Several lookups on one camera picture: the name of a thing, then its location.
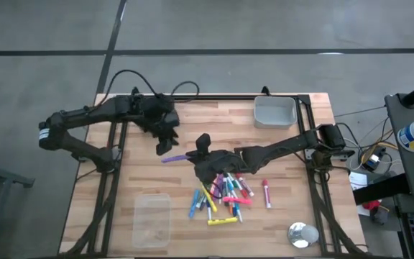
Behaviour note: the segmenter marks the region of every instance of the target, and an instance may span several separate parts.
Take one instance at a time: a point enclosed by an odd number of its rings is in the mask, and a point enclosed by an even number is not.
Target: wooden tabletop
[[[334,123],[328,94],[310,94],[313,116],[317,124]],[[200,187],[193,164],[182,161],[161,164],[161,158],[182,155],[195,150],[196,139],[204,132],[211,136],[210,150],[249,145],[269,145],[299,134],[298,126],[290,129],[257,129],[253,126],[253,101],[192,101],[176,104],[181,125],[176,128],[179,146],[162,157],[156,155],[157,139],[129,124],[121,177],[119,180],[109,256],[242,256],[270,257],[320,255],[314,245],[306,249],[293,247],[287,239],[288,227],[294,222],[315,225],[313,206],[305,166],[294,155],[272,161],[257,174],[245,175],[255,192],[253,204],[242,206],[243,223],[207,225],[207,212],[197,211],[188,218],[193,192]],[[97,147],[106,145],[109,123],[89,127],[87,142]],[[94,169],[84,163],[78,175]],[[93,173],[75,185],[60,252],[72,247],[93,216],[100,175]],[[265,208],[261,186],[266,178],[270,185],[272,209]],[[354,197],[346,171],[333,170],[328,182],[336,220],[356,244],[365,244]],[[140,194],[168,194],[171,202],[171,233],[168,246],[139,249],[132,246],[134,201]],[[213,218],[230,217],[224,205],[218,206]],[[328,225],[325,224],[328,237]],[[101,235],[97,246],[101,244]]]

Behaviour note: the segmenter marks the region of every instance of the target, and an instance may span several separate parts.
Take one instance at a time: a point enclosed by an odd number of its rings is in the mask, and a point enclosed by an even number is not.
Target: yellow marker
[[[208,220],[207,221],[207,225],[214,226],[216,224],[226,224],[226,223],[232,223],[232,222],[237,222],[237,218],[236,217],[233,217],[233,218],[228,218],[228,219]]]
[[[207,201],[210,204],[210,207],[212,208],[213,212],[216,212],[217,209],[216,209],[216,206],[215,206],[214,202],[212,201],[212,197],[210,197],[210,194],[208,194],[208,192],[206,190],[206,187],[204,187],[204,185],[202,183],[201,183],[201,187],[202,187],[202,191],[204,191],[204,194],[207,197]]]

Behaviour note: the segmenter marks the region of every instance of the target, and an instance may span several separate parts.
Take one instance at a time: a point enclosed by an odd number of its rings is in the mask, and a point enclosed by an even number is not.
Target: gray plastic bin
[[[257,128],[288,129],[297,122],[295,100],[291,97],[257,96],[254,119]]]

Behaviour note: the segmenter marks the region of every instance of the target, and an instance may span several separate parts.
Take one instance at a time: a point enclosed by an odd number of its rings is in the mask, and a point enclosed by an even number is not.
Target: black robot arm
[[[92,160],[98,172],[112,172],[116,165],[111,147],[94,147],[68,133],[69,129],[98,122],[135,123],[144,132],[158,137],[158,155],[169,151],[172,145],[178,145],[174,127],[179,126],[180,121],[173,100],[163,94],[145,97],[134,88],[130,96],[115,96],[101,101],[97,106],[55,112],[46,121],[40,122],[40,147],[46,150],[70,151],[75,159]]]
[[[317,129],[305,131],[301,135],[265,147],[238,147],[234,148],[234,152],[209,152],[210,144],[210,136],[204,133],[196,140],[197,150],[186,153],[188,160],[195,165],[196,176],[205,184],[211,183],[217,174],[224,172],[255,174],[271,160],[301,150],[315,150],[311,154],[312,166],[315,168],[331,166],[333,155],[345,154],[349,157],[354,153],[352,150],[343,150],[346,146],[343,136],[338,126],[331,124],[321,125]]]

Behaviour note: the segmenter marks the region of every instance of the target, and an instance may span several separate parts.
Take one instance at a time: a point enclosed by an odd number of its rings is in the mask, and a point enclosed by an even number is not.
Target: gray floor
[[[0,0],[0,50],[105,50],[119,0]],[[128,0],[116,49],[414,47],[414,1]],[[77,163],[37,146],[37,124],[91,104],[104,57],[0,57],[0,167],[35,177],[15,186],[0,228],[0,258],[54,255]],[[115,57],[110,74],[140,71],[157,91],[194,80],[202,92],[329,92],[334,114],[383,105],[414,89],[414,54]],[[131,75],[114,93],[133,86]],[[360,138],[384,109],[339,117]],[[374,141],[380,128],[362,143]],[[84,137],[85,131],[74,131]],[[370,250],[400,255],[395,233],[362,220]]]

